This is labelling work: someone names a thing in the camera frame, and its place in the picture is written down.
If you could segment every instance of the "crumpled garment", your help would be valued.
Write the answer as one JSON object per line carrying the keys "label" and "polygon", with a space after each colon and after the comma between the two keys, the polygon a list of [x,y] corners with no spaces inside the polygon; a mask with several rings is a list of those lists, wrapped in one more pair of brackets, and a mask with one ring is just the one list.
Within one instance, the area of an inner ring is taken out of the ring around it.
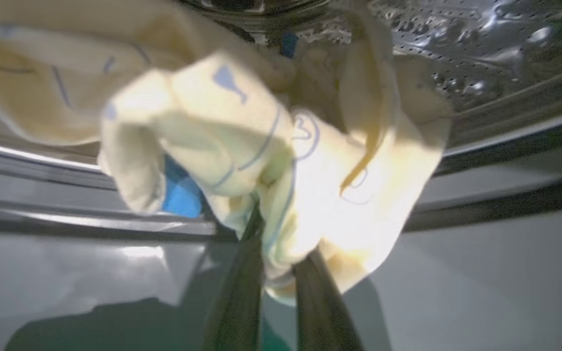
{"label": "crumpled garment", "polygon": [[290,267],[316,247],[343,293],[388,256],[452,114],[428,60],[350,11],[363,38],[299,41],[289,60],[176,4],[0,0],[0,120],[43,144],[100,140],[138,213],[165,207],[173,161],[238,235],[259,199],[268,293],[293,304]]}

